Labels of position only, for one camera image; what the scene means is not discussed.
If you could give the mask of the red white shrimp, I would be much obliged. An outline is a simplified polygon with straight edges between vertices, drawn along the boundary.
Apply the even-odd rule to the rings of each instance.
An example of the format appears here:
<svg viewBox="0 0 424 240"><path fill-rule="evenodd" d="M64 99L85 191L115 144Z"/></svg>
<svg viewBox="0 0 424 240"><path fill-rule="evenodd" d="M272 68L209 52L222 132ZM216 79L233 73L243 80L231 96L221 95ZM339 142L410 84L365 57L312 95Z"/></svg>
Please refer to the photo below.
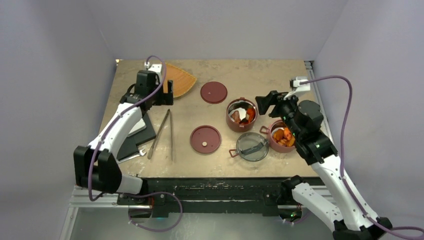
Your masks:
<svg viewBox="0 0 424 240"><path fill-rule="evenodd" d="M246 123L247 124L251 123L255 119L255 117L256 117L256 110L253 107L248 108L246 110L246 117L245 117Z"/></svg>

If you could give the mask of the white round rice cracker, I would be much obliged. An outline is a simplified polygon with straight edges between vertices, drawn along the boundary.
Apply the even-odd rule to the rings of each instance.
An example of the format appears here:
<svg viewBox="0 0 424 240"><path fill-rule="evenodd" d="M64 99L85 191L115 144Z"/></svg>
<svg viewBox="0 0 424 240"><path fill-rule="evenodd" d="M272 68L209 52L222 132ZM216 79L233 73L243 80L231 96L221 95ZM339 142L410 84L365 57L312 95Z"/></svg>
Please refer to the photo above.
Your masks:
<svg viewBox="0 0 424 240"><path fill-rule="evenodd" d="M232 114L234 111L239 111L239 115L240 115L241 121L242 121L243 119L245 119L245 118L246 118L247 110L246 110L245 108L238 107L238 108L235 108L235 109L231 110L231 111L229 112L229 116L230 116L230 117L231 117L231 114Z"/></svg>

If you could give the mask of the dark red steel lunch pot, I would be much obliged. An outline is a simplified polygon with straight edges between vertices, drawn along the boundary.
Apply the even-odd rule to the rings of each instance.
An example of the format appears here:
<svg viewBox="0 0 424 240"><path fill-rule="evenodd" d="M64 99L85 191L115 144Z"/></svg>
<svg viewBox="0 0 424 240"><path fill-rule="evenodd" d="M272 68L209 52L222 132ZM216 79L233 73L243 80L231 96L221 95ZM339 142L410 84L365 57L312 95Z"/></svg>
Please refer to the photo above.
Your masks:
<svg viewBox="0 0 424 240"><path fill-rule="evenodd" d="M254 108L255 111L256 111L255 119L249 124L246 123L247 122L246 119L243 119L243 120L241 120L241 122L239 124L236 124L233 121L233 119L229 116L230 111L232 111L236 108L244 108L246 110L249 109L249 108ZM226 123L227 123L228 127L231 130L233 130L234 132L244 133L244 132L247 132L247 131L249 131L250 129L253 128L258 115L259 115L259 113L258 113L258 110L257 110L257 106L251 100L248 100L244 97L240 97L240 98L237 98L237 99L231 101L228 104L228 106L226 108Z"/></svg>

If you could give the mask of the orange fried chicken wing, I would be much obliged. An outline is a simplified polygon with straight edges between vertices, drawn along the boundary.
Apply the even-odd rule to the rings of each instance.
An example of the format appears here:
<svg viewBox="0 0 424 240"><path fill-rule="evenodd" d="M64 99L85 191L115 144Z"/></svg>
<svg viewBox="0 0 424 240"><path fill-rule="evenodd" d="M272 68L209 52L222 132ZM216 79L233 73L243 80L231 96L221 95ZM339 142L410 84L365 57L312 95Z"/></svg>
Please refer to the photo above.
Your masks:
<svg viewBox="0 0 424 240"><path fill-rule="evenodd" d="M272 134L273 140L283 147L292 147L295 144L295 137L288 128L279 128Z"/></svg>

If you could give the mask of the glass lid with red clasp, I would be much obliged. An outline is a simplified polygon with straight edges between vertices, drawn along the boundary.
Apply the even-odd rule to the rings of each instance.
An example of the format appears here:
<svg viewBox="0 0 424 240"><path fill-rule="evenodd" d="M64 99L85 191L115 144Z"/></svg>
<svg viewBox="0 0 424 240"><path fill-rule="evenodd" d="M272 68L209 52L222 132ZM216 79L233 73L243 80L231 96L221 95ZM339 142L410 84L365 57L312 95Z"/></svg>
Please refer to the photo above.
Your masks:
<svg viewBox="0 0 424 240"><path fill-rule="evenodd" d="M228 152L231 158L239 156L248 162L259 162L268 155L269 141L259 133L245 132Z"/></svg>

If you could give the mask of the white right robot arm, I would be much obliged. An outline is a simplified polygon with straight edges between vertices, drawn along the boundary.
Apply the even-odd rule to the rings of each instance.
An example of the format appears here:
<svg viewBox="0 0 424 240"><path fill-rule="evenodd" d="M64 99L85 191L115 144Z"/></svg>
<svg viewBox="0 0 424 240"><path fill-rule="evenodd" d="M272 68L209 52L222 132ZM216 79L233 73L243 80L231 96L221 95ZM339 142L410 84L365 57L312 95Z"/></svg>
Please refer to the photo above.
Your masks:
<svg viewBox="0 0 424 240"><path fill-rule="evenodd" d="M346 188L345 183L351 183L351 179L341 167L335 145L321 131L324 116L320 106L287 95L273 90L266 96L255 97L258 113L264 115L270 106L274 107L269 117L281 118L289 128L297 153L317 173L335 203L316 193L298 175L283 181L282 200L288 204L296 201L306 207L331 230L335 240L378 240L393 225L387 217L378 216L361 196L354 200L350 192L358 191L355 186Z"/></svg>

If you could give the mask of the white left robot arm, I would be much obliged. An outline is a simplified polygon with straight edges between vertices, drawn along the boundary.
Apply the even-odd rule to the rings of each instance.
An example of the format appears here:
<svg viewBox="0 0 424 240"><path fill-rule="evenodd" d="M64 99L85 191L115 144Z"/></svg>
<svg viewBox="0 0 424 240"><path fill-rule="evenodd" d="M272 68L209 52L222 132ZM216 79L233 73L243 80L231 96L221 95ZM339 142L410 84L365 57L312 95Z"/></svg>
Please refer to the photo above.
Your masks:
<svg viewBox="0 0 424 240"><path fill-rule="evenodd" d="M161 64L153 64L136 74L133 92L121 97L112 119L87 146L73 152L76 185L102 193L125 193L138 205L146 203L149 191L140 177L123 174L118 166L119 150L132 128L152 106L172 105L173 83L164 92Z"/></svg>

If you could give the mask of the white small device box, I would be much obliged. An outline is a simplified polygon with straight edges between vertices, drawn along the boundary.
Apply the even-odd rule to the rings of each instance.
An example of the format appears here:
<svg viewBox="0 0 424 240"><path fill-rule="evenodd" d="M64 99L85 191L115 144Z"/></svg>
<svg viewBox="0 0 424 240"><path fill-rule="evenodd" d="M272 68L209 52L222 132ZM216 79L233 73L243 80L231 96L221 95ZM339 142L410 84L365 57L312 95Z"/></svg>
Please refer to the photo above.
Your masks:
<svg viewBox="0 0 424 240"><path fill-rule="evenodd" d="M144 119L140 119L130 130L130 132L128 133L128 136L133 136L139 132L141 132L142 130L144 130L146 128L146 123L144 121Z"/></svg>

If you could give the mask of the woven bamboo basket tray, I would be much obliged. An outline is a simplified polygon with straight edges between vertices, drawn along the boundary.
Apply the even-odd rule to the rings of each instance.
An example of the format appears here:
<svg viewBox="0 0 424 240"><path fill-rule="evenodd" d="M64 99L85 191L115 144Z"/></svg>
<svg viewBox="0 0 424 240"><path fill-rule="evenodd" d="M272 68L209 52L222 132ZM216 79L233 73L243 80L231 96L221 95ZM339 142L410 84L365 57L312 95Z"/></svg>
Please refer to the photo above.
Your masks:
<svg viewBox="0 0 424 240"><path fill-rule="evenodd" d="M173 83L173 98L177 99L186 94L196 83L197 78L189 72L166 63L166 81Z"/></svg>

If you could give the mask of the dark red round lid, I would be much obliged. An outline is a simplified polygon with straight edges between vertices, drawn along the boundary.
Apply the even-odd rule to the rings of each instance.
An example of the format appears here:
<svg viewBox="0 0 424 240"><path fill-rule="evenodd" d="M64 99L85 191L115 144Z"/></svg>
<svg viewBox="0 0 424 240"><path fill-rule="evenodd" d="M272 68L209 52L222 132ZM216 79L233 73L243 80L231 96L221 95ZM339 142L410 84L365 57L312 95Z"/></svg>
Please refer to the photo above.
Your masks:
<svg viewBox="0 0 424 240"><path fill-rule="evenodd" d="M224 84L218 81L205 83L200 89L201 98L209 104L219 104L228 95L228 90Z"/></svg>

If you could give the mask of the steel wrench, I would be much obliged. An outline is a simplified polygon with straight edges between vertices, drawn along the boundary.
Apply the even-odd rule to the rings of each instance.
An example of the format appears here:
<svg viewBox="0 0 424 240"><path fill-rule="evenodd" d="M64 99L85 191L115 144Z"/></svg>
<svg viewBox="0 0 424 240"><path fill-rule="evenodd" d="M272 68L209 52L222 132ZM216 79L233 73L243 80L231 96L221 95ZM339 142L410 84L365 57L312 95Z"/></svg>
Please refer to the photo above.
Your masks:
<svg viewBox="0 0 424 240"><path fill-rule="evenodd" d="M125 158L123 158L123 159L118 160L118 161L117 161L117 163L118 163L118 164L121 164L121 163L123 163L123 162L129 161L129 160L132 160L132 159L137 158L137 157L143 157L143 156L145 156L146 154L147 154L147 153L146 153L145 149L141 149L141 150L139 150L139 151L138 151L138 153L136 153L136 154L133 154L133 155L131 155L131 156L128 156L128 157L125 157Z"/></svg>

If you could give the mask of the black network switch box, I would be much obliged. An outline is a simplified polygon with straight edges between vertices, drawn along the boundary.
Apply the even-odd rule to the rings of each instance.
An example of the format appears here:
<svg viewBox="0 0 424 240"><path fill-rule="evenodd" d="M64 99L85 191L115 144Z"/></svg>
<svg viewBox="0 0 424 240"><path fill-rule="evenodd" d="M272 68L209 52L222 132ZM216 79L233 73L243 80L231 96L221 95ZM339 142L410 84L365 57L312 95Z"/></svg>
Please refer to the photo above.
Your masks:
<svg viewBox="0 0 424 240"><path fill-rule="evenodd" d="M156 132L153 128L152 122L149 115L146 113L143 118L146 128L138 131L137 133L128 136L122 146L120 147L117 159L118 161L123 161L124 159L134 156L139 153L138 146L145 144L156 138Z"/></svg>

